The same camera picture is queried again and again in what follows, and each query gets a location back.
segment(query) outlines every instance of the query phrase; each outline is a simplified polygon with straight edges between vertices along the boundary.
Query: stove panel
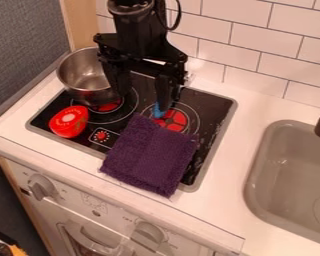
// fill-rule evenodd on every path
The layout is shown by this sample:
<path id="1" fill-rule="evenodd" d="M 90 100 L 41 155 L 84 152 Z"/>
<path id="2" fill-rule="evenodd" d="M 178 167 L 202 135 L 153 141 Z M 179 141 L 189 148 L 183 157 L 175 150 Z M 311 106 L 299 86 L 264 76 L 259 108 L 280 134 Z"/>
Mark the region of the stove panel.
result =
<path id="1" fill-rule="evenodd" d="M 31 130 L 51 139 L 78 148 L 86 153 L 97 153 L 103 157 L 113 147 L 119 134 L 127 126 L 134 112 L 141 113 L 162 127 L 178 132 L 198 134 L 199 148 L 181 182 L 194 184 L 209 151 L 220 132 L 223 121 L 233 106 L 233 101 L 216 95 L 183 88 L 178 102 L 174 102 L 164 118 L 154 119 L 152 107 L 156 92 L 152 81 L 143 77 L 133 80 L 132 90 L 120 101 L 105 106 L 89 108 L 89 122 L 82 134 L 76 138 L 64 139 L 53 134 L 48 127 L 49 120 L 62 109 L 80 105 L 73 101 L 66 91 L 61 92 L 52 102 L 30 121 Z"/>

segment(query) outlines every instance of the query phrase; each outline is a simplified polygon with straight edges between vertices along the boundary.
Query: stainless steel bowl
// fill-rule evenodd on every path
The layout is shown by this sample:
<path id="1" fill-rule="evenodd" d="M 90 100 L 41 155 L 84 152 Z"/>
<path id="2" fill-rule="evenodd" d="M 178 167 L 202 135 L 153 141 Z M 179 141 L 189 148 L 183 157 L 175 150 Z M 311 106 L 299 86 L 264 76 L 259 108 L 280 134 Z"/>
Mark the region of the stainless steel bowl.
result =
<path id="1" fill-rule="evenodd" d="M 98 48 L 75 51 L 60 63 L 59 80 L 71 97 L 87 106 L 98 106 L 119 98 L 110 86 L 97 57 Z"/>

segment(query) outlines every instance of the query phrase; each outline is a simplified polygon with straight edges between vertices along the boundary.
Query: purple cloth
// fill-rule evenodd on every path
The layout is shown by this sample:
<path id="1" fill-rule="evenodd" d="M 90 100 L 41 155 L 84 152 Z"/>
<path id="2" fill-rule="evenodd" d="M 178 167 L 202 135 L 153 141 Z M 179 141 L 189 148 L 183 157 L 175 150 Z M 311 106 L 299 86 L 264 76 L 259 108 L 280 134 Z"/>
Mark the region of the purple cloth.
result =
<path id="1" fill-rule="evenodd" d="M 127 184 L 170 197 L 197 149 L 197 137 L 160 127 L 134 114 L 101 171 Z"/>

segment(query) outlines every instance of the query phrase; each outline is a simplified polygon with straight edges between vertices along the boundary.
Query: red toy tomato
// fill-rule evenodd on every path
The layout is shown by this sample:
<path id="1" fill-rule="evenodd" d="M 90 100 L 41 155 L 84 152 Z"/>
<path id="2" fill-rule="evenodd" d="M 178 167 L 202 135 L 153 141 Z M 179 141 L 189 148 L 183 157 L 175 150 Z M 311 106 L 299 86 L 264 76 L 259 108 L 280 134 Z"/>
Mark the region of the red toy tomato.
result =
<path id="1" fill-rule="evenodd" d="M 73 138 L 85 129 L 88 118 L 89 112 L 86 107 L 72 106 L 52 117 L 48 126 L 60 137 Z"/>

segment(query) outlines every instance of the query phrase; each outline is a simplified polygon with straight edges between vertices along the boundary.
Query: sink basin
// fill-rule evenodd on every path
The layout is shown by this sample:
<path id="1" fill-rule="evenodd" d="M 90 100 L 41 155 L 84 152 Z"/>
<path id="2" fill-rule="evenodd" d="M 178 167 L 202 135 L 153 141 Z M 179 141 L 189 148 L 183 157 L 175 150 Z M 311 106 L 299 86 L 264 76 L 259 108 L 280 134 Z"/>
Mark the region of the sink basin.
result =
<path id="1" fill-rule="evenodd" d="M 283 120 L 264 133 L 244 197 L 260 219 L 320 243 L 320 138 Z"/>

